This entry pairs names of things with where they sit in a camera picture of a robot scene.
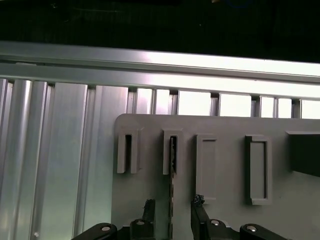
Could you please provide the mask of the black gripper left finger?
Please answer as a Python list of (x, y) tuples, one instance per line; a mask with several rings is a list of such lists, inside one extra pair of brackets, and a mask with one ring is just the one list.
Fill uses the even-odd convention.
[(155, 209), (156, 201), (148, 199), (144, 204), (142, 217), (133, 220), (129, 225), (118, 229), (111, 223), (98, 223), (73, 240), (154, 240)]

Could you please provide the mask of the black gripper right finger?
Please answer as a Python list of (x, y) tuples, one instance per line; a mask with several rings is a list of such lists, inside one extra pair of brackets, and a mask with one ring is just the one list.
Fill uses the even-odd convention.
[(195, 195), (190, 204), (190, 225), (195, 240), (283, 240), (284, 237), (258, 224), (247, 223), (238, 231), (218, 219), (209, 218), (203, 195)]

